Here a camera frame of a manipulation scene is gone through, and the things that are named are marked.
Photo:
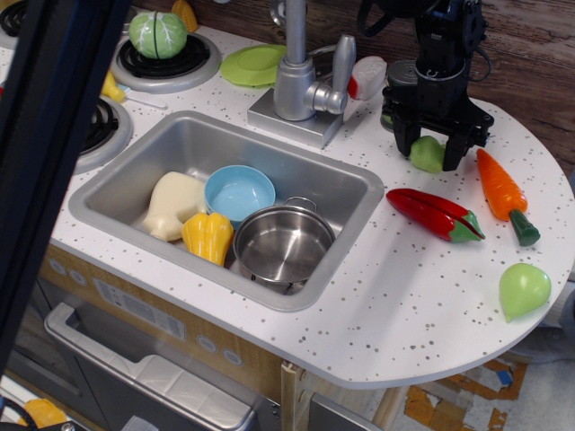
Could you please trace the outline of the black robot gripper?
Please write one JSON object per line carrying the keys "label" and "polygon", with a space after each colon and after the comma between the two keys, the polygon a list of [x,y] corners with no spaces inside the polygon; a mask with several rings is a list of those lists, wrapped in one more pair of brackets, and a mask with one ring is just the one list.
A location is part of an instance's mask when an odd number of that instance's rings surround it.
{"label": "black robot gripper", "polygon": [[493,117],[472,102],[464,71],[449,77],[424,76],[416,67],[416,86],[386,86],[383,115],[392,123],[399,152],[409,157],[422,128],[449,135],[443,171],[457,169],[474,145],[485,146]]}

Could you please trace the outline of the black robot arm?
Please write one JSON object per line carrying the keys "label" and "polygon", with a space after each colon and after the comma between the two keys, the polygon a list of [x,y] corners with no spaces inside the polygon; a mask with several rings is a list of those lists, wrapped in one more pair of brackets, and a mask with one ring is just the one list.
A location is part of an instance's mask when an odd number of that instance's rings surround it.
{"label": "black robot arm", "polygon": [[443,169],[455,170],[473,146],[485,146],[493,117],[468,96],[473,81],[473,56],[484,52],[488,23],[480,1],[379,1],[383,15],[373,25],[367,17],[373,2],[364,1],[357,26],[364,37],[373,37],[395,19],[414,22],[419,54],[415,60],[415,85],[388,85],[383,90],[383,115],[393,125],[397,148],[409,155],[422,129],[447,137]]}

